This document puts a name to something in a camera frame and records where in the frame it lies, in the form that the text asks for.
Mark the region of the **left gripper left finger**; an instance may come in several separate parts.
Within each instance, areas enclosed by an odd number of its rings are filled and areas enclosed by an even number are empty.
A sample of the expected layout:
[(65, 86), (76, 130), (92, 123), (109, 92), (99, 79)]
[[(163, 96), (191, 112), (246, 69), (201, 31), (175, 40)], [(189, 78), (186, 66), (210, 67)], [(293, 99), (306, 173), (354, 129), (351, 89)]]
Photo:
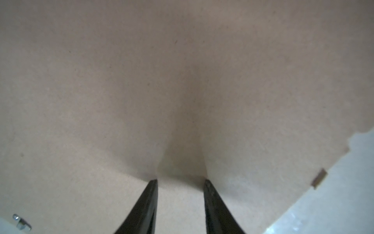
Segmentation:
[(158, 180), (149, 181), (115, 234), (154, 234), (158, 204)]

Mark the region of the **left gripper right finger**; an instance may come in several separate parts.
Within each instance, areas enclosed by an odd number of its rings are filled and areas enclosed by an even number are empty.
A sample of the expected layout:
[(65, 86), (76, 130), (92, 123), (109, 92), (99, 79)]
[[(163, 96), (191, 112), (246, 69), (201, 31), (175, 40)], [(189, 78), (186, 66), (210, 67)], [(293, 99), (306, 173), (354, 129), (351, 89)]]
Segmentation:
[(208, 179), (203, 186), (206, 233), (207, 234), (245, 234), (225, 205), (218, 191)]

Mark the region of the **brown cardboard backing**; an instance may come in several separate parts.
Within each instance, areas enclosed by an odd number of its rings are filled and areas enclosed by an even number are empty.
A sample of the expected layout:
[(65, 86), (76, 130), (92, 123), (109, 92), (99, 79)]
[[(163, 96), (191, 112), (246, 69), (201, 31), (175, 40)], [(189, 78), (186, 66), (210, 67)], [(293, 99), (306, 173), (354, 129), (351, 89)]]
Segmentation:
[(1, 218), (261, 233), (374, 125), (373, 1), (1, 1)]

